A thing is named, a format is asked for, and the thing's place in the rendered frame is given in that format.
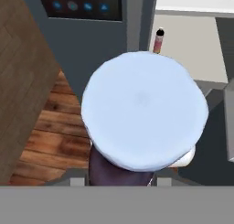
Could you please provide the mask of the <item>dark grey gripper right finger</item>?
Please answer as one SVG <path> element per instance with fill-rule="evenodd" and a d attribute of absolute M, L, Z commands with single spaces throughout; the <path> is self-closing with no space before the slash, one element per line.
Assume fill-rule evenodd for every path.
<path fill-rule="evenodd" d="M 156 187 L 187 187 L 197 186 L 197 183 L 181 177 L 176 168 L 166 168 L 154 173 L 151 185 Z"/>

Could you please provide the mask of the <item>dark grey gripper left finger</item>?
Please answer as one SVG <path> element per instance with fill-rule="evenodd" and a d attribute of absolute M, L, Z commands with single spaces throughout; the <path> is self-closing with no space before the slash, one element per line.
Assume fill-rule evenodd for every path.
<path fill-rule="evenodd" d="M 61 177 L 48 181 L 46 186 L 85 187 L 88 184 L 89 174 L 87 169 L 70 168 Z"/>

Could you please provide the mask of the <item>grey fridge door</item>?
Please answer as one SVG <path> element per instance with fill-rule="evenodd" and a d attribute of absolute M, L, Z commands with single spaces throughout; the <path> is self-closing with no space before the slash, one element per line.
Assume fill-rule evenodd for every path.
<path fill-rule="evenodd" d="M 198 141 L 195 159 L 213 164 L 234 164 L 234 79 L 206 94 L 209 109 L 207 126 Z"/>

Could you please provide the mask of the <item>beige counter cupboard front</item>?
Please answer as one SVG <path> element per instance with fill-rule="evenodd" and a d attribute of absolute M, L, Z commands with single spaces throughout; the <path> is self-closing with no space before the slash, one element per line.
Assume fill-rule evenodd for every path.
<path fill-rule="evenodd" d="M 150 50 L 159 27 L 165 32 L 162 55 L 182 64 L 194 80 L 228 82 L 214 17 L 155 15 Z"/>

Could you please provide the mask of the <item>dark grey fridge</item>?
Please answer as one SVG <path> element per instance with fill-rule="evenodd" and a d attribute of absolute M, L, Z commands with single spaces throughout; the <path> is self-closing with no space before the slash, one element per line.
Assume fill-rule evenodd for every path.
<path fill-rule="evenodd" d="M 24 1 L 78 98 L 104 61 L 149 48 L 156 0 Z"/>

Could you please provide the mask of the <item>red condiment bottle black cap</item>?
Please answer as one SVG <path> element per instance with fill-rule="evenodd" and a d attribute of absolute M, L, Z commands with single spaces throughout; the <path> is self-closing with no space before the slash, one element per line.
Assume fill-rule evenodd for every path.
<path fill-rule="evenodd" d="M 164 39 L 164 30 L 160 27 L 155 34 L 153 53 L 159 54 Z"/>

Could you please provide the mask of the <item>brown wooden cupboard panel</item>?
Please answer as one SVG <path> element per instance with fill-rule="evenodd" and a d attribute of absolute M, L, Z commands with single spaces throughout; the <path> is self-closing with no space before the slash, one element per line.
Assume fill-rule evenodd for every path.
<path fill-rule="evenodd" d="M 59 73 L 24 0 L 0 0 L 0 185 L 8 183 Z"/>

